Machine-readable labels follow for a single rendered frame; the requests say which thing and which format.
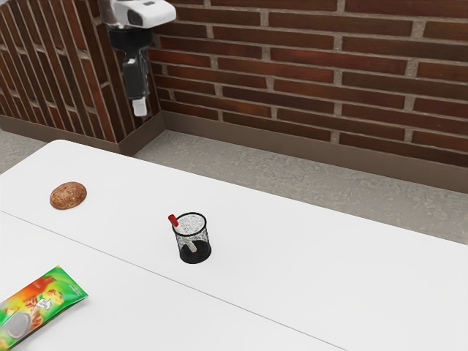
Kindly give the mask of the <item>green snack bag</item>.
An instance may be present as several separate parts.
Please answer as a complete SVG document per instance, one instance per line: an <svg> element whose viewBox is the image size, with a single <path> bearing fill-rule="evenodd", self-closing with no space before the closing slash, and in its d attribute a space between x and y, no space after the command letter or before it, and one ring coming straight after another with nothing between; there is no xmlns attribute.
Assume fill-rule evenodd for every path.
<svg viewBox="0 0 468 351"><path fill-rule="evenodd" d="M0 303L0 351L9 351L88 293L59 265Z"/></svg>

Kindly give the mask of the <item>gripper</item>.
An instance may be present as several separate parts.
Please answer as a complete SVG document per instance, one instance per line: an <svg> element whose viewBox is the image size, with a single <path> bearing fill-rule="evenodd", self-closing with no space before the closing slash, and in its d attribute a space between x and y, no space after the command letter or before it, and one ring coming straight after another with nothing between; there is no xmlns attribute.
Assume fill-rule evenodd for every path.
<svg viewBox="0 0 468 351"><path fill-rule="evenodd" d="M137 117L147 115L146 97L148 90L148 47L153 42L151 29L107 28L110 45L125 54L122 64L127 97Z"/></svg>

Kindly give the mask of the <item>black mesh pen holder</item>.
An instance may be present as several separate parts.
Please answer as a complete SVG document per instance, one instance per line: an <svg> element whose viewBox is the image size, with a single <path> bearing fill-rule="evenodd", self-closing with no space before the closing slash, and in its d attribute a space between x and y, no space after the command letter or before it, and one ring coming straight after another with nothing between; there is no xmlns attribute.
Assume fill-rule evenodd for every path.
<svg viewBox="0 0 468 351"><path fill-rule="evenodd" d="M177 218L186 233L189 235L192 243L197 247L197 251L192 253L187 246L183 246L181 248L178 240L176 239L181 260L189 264L198 264L207 260L211 255L207 219L198 212L188 212L177 216Z"/></svg>

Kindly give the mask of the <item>brown bread roll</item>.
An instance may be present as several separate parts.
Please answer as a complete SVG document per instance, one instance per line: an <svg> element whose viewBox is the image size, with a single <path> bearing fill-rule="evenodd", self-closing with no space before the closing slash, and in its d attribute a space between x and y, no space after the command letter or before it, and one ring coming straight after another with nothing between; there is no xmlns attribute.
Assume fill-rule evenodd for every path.
<svg viewBox="0 0 468 351"><path fill-rule="evenodd" d="M50 204L58 210L80 205L87 197L87 189L79 182L70 181L57 186L50 194Z"/></svg>

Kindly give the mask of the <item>white pen with red cap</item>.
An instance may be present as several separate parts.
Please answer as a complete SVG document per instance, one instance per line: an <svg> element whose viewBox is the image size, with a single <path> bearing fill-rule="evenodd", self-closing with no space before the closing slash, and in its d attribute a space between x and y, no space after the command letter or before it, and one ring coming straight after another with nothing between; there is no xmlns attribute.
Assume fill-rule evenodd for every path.
<svg viewBox="0 0 468 351"><path fill-rule="evenodd" d="M190 252L195 253L197 251L197 247L192 243L189 235L186 233L185 229L179 223L178 218L171 214L168 216L168 219L172 225L173 231L175 233L176 239L180 244L180 247L187 246Z"/></svg>

